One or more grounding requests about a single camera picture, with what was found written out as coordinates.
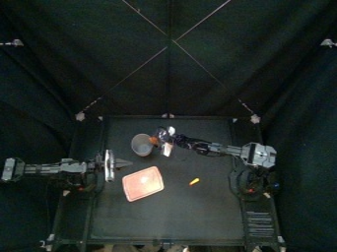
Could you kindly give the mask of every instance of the black fabric wall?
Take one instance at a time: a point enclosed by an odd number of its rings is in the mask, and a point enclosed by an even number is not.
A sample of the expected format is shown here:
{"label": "black fabric wall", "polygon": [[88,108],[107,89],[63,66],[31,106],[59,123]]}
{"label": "black fabric wall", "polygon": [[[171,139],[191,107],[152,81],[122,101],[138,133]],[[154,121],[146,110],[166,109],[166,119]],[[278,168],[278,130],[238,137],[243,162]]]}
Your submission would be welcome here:
{"label": "black fabric wall", "polygon": [[337,50],[319,49],[306,60],[265,135],[278,150],[277,203],[289,247],[336,251]]}
{"label": "black fabric wall", "polygon": [[[337,48],[319,47],[336,21],[329,0],[1,1],[0,41],[25,46],[0,47],[0,161],[67,157],[83,110],[250,116],[241,99],[279,152],[289,246],[337,250]],[[0,250],[45,237],[48,193],[43,183],[0,188],[0,223],[12,226]]]}

